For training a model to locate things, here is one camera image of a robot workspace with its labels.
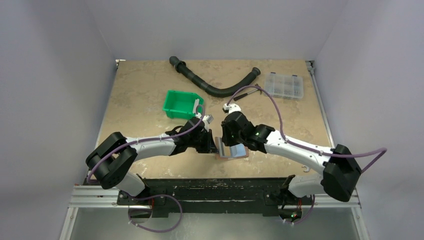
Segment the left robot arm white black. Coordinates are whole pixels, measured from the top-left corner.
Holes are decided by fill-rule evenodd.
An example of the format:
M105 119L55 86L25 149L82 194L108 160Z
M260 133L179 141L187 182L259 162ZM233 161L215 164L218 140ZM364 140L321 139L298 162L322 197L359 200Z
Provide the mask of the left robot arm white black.
M142 205L149 199L148 186L140 175L130 172L132 164L151 157L174 156L188 148L199 154L218 153L209 124L197 117L154 137L125 137L114 132L88 155L85 163L103 189L118 188Z

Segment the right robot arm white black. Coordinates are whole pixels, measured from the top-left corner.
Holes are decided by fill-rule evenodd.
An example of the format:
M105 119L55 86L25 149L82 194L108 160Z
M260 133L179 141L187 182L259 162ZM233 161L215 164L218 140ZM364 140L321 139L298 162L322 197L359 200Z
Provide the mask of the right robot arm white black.
M221 139L226 146L242 144L251 151L282 156L316 172L316 175L294 176L280 191L284 202L292 204L301 197L323 193L340 202L351 199L363 171L346 146L310 144L282 136L271 126L253 125L241 111L227 110L226 114L221 122Z

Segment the white card in bin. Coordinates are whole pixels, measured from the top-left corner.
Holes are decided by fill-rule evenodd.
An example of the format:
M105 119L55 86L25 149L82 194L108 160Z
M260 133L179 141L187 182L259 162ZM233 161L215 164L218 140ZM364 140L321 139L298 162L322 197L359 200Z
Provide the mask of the white card in bin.
M200 99L199 98L197 98L195 101L194 101L194 104L193 104L193 109L192 109L192 113L194 114L194 115L197 115L198 114L198 106L200 105Z

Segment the green plastic bin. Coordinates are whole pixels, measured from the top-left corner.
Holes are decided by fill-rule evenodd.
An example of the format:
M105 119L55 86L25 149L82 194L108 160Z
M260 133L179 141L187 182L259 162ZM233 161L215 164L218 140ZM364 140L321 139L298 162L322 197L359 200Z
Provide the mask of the green plastic bin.
M190 120L196 115L195 107L203 103L204 99L196 93L169 90L162 110L170 119Z

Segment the clear plastic organizer box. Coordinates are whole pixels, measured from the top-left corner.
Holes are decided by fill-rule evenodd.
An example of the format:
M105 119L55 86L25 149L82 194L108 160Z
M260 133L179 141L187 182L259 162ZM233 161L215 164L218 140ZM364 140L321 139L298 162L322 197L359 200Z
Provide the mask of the clear plastic organizer box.
M264 80L264 90L273 98L300 100L304 97L304 81L298 75L271 72Z

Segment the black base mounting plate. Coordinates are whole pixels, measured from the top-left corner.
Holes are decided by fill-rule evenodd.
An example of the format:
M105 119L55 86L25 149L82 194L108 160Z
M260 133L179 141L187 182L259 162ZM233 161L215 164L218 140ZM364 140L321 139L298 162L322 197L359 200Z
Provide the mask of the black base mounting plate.
M130 197L119 191L117 204L152 208L154 218L170 213L261 214L290 217L298 204L312 198L297 198L288 190L289 177L146 179L147 191Z

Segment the silver wrench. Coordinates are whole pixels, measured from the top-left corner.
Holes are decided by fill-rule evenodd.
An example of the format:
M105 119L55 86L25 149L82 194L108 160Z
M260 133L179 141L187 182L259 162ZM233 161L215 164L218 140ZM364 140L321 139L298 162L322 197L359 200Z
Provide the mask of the silver wrench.
M303 165L302 168L303 168L303 171L305 173L308 173L310 171L310 168L308 166L306 166L306 165Z

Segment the small black-handled hammer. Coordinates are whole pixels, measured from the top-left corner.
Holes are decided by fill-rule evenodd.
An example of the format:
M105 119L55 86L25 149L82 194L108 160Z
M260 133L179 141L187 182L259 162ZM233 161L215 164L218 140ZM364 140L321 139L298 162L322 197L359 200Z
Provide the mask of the small black-handled hammer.
M254 85L254 88L253 88L253 90L250 90L250 91L248 91L248 92L245 92L245 93L242 93L242 94L239 94L239 95L236 95L234 98L233 98L233 100L234 101L239 101L240 99L242 99L242 98L245 98L245 97L247 97L248 95L251 95L251 94L253 94L253 93L255 93L255 92L259 92L259 94L261 95L262 94L262 89L261 89L261 87L258 85L258 84L255 84Z

